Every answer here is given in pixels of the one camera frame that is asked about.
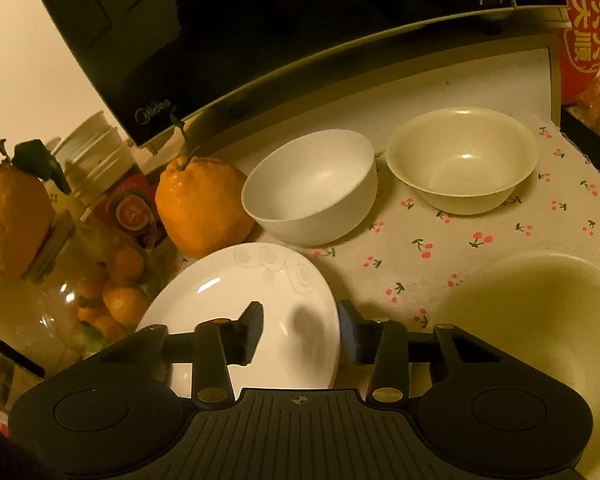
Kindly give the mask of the white deep bowl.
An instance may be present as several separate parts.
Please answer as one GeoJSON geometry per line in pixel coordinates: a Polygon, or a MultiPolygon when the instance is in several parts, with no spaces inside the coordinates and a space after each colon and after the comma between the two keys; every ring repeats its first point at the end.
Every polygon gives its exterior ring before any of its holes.
{"type": "Polygon", "coordinates": [[[242,206],[281,242],[311,247],[353,231],[370,213],[377,188],[375,152],[366,136],[329,129],[262,159],[242,189],[242,206]]]}

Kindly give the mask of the large cream bowl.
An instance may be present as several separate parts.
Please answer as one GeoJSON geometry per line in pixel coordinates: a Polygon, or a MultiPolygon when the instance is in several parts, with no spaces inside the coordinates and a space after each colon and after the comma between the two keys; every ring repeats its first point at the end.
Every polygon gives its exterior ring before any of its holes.
{"type": "Polygon", "coordinates": [[[454,324],[580,393],[593,433],[578,471],[600,479],[600,258],[506,257],[452,288],[429,323],[454,324]]]}

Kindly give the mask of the small cream bowl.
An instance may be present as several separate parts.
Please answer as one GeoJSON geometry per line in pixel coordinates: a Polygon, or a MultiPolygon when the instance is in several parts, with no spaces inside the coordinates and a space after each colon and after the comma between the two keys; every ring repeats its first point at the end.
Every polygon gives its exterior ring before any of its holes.
{"type": "Polygon", "coordinates": [[[409,120],[389,136],[385,155],[396,178],[457,216],[500,206],[539,158],[525,125],[479,107],[442,108],[409,120]]]}

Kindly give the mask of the orange citrus on cloth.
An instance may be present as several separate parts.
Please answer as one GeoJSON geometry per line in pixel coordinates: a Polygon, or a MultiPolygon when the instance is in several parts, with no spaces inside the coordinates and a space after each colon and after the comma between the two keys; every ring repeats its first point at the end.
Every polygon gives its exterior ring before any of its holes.
{"type": "Polygon", "coordinates": [[[166,165],[155,203],[180,252],[201,259],[248,237],[254,220],[242,206],[246,180],[238,168],[212,157],[180,156],[166,165]]]}

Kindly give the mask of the glass jar with tangerines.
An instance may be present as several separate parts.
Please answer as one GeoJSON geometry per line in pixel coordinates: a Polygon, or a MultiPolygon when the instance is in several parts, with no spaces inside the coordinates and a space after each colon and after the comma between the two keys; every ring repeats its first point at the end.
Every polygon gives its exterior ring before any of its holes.
{"type": "Polygon", "coordinates": [[[22,279],[41,296],[43,325],[84,358],[134,333],[163,288],[157,263],[129,234],[66,210],[22,279]]]}

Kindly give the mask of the stacked white lidded tins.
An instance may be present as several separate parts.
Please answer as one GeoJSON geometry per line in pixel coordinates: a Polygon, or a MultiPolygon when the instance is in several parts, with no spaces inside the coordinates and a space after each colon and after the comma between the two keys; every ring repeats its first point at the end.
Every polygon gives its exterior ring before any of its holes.
{"type": "Polygon", "coordinates": [[[91,206],[139,170],[130,148],[100,110],[62,140],[52,154],[60,163],[73,196],[91,206]]]}

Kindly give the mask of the large citrus on jar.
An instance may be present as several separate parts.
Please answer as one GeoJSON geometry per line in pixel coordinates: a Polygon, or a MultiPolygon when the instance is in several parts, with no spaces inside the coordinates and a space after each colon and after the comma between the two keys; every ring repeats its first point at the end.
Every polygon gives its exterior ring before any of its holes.
{"type": "Polygon", "coordinates": [[[66,195],[70,184],[58,160],[38,139],[18,143],[12,154],[0,140],[0,278],[27,272],[53,224],[55,211],[44,183],[66,195]]]}

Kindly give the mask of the black Midea microwave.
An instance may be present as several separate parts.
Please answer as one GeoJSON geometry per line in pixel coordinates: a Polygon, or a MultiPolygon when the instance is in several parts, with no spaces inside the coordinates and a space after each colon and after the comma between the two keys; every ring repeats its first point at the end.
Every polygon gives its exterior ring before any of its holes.
{"type": "Polygon", "coordinates": [[[279,70],[408,26],[566,0],[42,0],[137,145],[279,70]]]}

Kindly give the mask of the red orange gift box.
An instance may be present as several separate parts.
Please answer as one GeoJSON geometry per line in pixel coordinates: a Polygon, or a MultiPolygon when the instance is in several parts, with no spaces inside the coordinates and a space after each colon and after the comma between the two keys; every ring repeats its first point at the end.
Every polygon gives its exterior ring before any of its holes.
{"type": "Polygon", "coordinates": [[[567,0],[569,27],[557,33],[562,105],[570,105],[600,69],[600,0],[567,0]]]}

